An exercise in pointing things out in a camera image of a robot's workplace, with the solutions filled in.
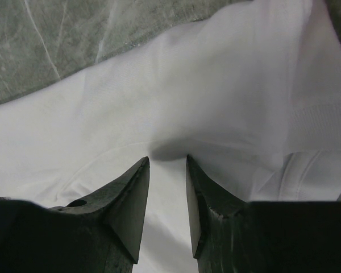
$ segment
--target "white fabric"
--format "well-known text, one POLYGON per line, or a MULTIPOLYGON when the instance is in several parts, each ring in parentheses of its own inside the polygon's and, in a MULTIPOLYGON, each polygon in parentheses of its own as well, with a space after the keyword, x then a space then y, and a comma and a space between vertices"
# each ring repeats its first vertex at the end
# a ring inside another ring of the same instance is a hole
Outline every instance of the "white fabric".
POLYGON ((336 200, 341 46, 321 0, 231 5, 0 106, 0 196, 66 205, 151 156, 134 272, 197 272, 186 154, 244 200, 336 200))

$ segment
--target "garment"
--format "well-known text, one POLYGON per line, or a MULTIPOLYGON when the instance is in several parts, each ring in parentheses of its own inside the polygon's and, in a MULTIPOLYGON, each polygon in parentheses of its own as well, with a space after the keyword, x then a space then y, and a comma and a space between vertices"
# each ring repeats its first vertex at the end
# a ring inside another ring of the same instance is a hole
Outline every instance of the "garment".
POLYGON ((151 157, 133 272, 197 272, 185 156, 243 200, 336 200, 341 46, 321 0, 254 0, 0 105, 0 196, 66 205, 151 157))

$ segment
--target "white cloth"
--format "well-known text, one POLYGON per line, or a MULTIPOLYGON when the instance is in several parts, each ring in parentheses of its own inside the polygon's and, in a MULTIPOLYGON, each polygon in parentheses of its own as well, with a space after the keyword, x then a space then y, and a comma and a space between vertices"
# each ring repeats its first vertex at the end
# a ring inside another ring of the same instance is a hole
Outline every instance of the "white cloth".
POLYGON ((66 205, 151 156, 134 272, 197 272, 186 154, 244 200, 337 199, 341 46, 322 0, 231 5, 0 105, 0 196, 66 205))

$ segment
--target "screw hole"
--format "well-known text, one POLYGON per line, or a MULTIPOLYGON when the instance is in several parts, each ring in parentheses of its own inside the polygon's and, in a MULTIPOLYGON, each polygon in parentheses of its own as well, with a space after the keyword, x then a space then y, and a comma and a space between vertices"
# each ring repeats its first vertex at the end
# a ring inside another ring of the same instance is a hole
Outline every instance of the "screw hole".
POLYGON ((87 202, 85 200, 81 200, 81 199, 78 199, 78 200, 74 200, 73 202, 69 203, 67 205, 68 208, 74 208, 76 206, 83 206, 83 205, 86 205, 87 202))

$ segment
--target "black plastic part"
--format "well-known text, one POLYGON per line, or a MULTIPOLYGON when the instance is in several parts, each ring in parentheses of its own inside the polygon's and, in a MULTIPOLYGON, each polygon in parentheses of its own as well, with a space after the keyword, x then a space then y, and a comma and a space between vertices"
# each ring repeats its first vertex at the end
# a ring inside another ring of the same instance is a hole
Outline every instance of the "black plastic part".
POLYGON ((0 200, 0 272, 132 271, 139 257, 149 159, 66 207, 0 200))
POLYGON ((200 273, 341 273, 341 202, 250 202, 190 156, 187 197, 200 273))

